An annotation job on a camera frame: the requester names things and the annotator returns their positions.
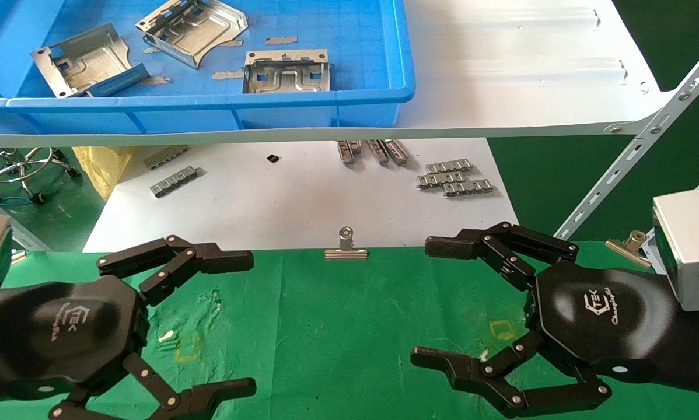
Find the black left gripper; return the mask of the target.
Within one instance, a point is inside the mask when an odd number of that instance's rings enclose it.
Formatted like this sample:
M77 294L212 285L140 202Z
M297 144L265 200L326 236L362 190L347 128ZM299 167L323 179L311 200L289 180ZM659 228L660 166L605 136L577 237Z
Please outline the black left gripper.
M250 271L251 251L168 236L102 256L97 268L107 276L0 290L0 401L70 393L50 419L117 419L86 403L128 373L158 402L149 419L211 419L222 402L256 393L250 377L177 393L138 354L149 329L142 302L157 306L195 274ZM155 273L139 284L141 297L120 280L151 269Z

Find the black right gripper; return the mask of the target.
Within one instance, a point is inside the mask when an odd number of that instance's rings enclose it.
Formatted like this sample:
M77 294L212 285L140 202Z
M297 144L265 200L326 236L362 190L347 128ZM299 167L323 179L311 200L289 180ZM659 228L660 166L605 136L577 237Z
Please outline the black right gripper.
M568 262L575 261L578 252L573 243L509 222L462 229L455 237L427 237L428 256L483 260L520 292L534 289L540 333L523 335L486 362L414 346L411 364L439 370L453 390L478 394L506 418L598 408L613 391L593 370L572 366L568 374L576 383L525 390L506 377L545 348L581 365L649 361L670 330L677 300L669 284L654 274ZM520 255L553 266L536 276Z

